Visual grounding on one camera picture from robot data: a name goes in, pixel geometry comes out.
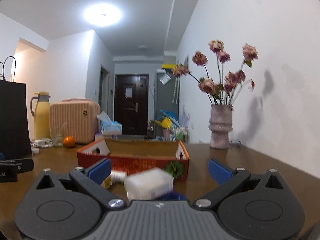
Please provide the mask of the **white spray bottle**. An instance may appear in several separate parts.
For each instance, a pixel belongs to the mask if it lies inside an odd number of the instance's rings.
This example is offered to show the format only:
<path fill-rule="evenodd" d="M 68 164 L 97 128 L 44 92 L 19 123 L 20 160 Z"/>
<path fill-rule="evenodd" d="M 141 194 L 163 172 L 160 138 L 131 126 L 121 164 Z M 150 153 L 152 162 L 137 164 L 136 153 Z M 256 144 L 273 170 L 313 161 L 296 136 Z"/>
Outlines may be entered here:
<path fill-rule="evenodd" d="M 111 171 L 111 181 L 112 183 L 124 183 L 125 179 L 127 178 L 127 173 L 124 171 Z"/>

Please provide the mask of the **blue plastic cap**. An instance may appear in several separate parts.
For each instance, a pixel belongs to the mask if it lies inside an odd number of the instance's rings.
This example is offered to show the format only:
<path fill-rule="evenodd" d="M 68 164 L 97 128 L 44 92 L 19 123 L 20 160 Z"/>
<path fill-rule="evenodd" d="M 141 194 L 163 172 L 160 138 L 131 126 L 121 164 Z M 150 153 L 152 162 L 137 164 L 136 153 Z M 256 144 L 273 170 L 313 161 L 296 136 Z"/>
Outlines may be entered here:
<path fill-rule="evenodd" d="M 171 200 L 186 200 L 185 195 L 177 193 L 177 192 L 169 192 L 156 200 L 162 200 L 162 201 L 171 201 Z"/>

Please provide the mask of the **white plastic jug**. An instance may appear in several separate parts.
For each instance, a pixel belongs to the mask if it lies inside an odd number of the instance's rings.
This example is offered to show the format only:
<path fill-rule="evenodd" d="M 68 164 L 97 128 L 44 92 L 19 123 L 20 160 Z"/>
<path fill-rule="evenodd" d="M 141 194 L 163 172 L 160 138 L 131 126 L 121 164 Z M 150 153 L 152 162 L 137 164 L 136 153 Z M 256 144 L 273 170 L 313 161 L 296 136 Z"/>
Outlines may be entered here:
<path fill-rule="evenodd" d="M 126 177 L 124 188 L 129 201 L 153 200 L 173 191 L 174 178 L 160 168 L 152 168 Z"/>

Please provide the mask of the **black paper bag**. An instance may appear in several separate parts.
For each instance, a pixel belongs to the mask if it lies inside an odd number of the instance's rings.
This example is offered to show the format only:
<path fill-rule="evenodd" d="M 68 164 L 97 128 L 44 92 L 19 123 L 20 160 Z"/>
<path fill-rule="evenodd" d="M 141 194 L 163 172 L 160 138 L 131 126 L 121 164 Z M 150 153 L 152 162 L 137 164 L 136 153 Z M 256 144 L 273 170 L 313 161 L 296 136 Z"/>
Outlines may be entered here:
<path fill-rule="evenodd" d="M 1 79 L 1 154 L 20 159 L 31 154 L 26 84 Z"/>

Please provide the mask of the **eyeglasses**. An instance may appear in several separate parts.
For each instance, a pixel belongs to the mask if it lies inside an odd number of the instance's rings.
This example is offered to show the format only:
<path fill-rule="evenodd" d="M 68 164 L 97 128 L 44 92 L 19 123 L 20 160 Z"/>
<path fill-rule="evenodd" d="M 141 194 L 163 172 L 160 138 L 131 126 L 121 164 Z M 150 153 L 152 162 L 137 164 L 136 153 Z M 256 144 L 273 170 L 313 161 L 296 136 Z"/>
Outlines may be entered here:
<path fill-rule="evenodd" d="M 242 146 L 242 143 L 241 143 L 241 141 L 239 141 L 239 140 L 230 140 L 230 141 L 229 141 L 229 145 L 230 145 L 231 147 L 240 148 L 240 147 Z"/>

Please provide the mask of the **orange fruit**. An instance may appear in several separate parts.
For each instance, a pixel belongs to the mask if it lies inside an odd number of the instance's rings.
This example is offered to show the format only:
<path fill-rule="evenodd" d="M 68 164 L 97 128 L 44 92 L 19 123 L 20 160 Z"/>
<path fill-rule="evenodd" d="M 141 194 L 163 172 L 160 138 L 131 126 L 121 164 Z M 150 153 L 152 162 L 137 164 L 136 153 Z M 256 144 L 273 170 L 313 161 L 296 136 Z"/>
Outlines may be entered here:
<path fill-rule="evenodd" d="M 63 147 L 73 148 L 75 146 L 75 139 L 71 136 L 67 136 L 63 139 Z"/>

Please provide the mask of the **red cardboard pumpkin box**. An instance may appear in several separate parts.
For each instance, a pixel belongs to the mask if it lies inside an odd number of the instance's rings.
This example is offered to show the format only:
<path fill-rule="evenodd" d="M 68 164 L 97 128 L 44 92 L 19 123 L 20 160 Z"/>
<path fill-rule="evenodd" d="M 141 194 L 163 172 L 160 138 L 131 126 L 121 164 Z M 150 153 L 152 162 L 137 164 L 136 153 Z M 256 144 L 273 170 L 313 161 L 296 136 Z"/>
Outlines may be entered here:
<path fill-rule="evenodd" d="M 128 175 L 160 168 L 177 181 L 188 178 L 190 157 L 183 142 L 99 139 L 77 150 L 78 165 L 84 168 L 108 158 L 112 170 Z"/>

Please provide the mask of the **tissue pack blue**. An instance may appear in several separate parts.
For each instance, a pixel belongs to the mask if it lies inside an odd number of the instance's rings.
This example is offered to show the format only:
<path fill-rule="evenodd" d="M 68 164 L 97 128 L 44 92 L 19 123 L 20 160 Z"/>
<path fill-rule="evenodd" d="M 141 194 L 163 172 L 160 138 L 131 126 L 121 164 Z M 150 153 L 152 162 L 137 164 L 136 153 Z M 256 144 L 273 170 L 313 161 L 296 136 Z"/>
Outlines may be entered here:
<path fill-rule="evenodd" d="M 112 121 L 106 112 L 97 115 L 100 122 L 102 135 L 121 135 L 122 125 L 117 121 Z"/>

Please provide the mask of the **clear glass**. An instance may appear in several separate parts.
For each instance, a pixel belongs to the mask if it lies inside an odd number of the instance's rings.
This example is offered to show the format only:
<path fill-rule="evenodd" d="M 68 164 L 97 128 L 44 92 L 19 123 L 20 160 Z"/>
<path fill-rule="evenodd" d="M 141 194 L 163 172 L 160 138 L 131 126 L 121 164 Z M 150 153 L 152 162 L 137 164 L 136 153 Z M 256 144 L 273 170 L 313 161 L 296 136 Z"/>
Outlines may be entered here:
<path fill-rule="evenodd" d="M 64 122 L 60 126 L 54 126 L 50 128 L 50 135 L 54 147 L 62 147 L 63 140 L 67 135 L 67 122 Z"/>

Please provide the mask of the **yellow thermos jug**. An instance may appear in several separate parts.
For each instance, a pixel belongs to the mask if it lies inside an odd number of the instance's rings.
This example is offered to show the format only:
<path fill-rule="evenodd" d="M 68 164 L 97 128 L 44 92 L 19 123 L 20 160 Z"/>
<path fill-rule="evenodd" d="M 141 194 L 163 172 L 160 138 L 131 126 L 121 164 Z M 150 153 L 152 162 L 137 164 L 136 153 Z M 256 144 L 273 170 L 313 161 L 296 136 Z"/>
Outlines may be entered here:
<path fill-rule="evenodd" d="M 48 92 L 37 92 L 30 100 L 30 112 L 34 118 L 35 140 L 50 138 L 49 98 Z"/>

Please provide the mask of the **pink ribbed suitcase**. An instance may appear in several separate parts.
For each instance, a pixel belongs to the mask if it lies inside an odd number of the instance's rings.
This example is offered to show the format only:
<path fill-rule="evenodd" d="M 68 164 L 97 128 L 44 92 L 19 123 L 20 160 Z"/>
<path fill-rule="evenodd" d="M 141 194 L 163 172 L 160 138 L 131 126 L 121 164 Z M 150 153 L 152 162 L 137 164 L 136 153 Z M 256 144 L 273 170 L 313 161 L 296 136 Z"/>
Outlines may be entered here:
<path fill-rule="evenodd" d="M 89 144 L 99 132 L 99 103 L 91 99 L 66 99 L 52 103 L 49 110 L 51 128 L 61 128 L 64 136 L 77 144 Z"/>

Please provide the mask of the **yellow blue toy pile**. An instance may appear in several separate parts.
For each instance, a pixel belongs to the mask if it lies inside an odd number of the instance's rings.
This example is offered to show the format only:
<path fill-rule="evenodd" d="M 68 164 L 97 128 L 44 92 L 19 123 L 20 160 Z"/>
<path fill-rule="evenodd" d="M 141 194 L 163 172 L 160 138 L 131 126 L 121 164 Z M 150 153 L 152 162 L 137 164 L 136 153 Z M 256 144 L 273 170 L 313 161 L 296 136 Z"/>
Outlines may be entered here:
<path fill-rule="evenodd" d="M 153 121 L 153 137 L 159 141 L 188 142 L 189 129 L 178 122 L 174 112 L 160 110 Z"/>

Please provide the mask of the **dark entrance door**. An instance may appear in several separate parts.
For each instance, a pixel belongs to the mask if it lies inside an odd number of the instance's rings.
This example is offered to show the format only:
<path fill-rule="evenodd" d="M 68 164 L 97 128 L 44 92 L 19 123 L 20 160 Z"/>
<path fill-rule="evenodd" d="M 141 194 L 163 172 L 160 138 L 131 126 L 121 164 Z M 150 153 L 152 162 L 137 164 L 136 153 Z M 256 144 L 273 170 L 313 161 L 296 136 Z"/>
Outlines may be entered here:
<path fill-rule="evenodd" d="M 146 135 L 148 126 L 148 75 L 116 75 L 114 120 L 123 135 Z"/>

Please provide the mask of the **dried pink flowers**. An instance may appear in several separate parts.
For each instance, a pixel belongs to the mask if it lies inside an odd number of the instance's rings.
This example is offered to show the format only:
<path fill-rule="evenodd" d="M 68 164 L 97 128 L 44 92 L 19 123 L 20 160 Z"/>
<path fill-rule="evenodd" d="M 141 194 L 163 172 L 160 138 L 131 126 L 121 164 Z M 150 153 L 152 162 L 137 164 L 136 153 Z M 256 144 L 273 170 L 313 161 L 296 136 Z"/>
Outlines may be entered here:
<path fill-rule="evenodd" d="M 204 68 L 206 75 L 196 78 L 189 68 L 183 64 L 177 64 L 172 68 L 172 73 L 175 77 L 191 76 L 197 81 L 198 88 L 201 92 L 207 94 L 212 105 L 227 105 L 233 107 L 233 103 L 238 98 L 240 92 L 245 86 L 249 86 L 250 90 L 255 89 L 255 82 L 248 79 L 243 70 L 244 66 L 251 68 L 253 61 L 259 59 L 257 49 L 249 44 L 244 44 L 242 47 L 242 62 L 240 68 L 236 72 L 225 73 L 225 63 L 231 61 L 231 56 L 225 50 L 225 45 L 220 40 L 211 40 L 208 43 L 210 51 L 216 57 L 217 71 L 219 80 L 214 81 L 210 77 L 206 55 L 200 51 L 196 51 L 192 57 L 192 62 L 197 66 Z"/>

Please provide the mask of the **grey refrigerator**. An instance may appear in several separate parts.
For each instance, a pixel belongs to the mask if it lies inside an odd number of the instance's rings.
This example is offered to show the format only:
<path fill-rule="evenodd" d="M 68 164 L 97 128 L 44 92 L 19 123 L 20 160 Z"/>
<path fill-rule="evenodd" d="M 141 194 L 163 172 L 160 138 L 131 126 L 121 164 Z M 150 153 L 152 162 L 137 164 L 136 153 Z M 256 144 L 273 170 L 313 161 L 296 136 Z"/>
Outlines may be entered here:
<path fill-rule="evenodd" d="M 154 111 L 153 119 L 161 120 L 163 113 L 172 112 L 178 118 L 179 99 L 175 89 L 176 77 L 171 73 L 155 74 Z"/>

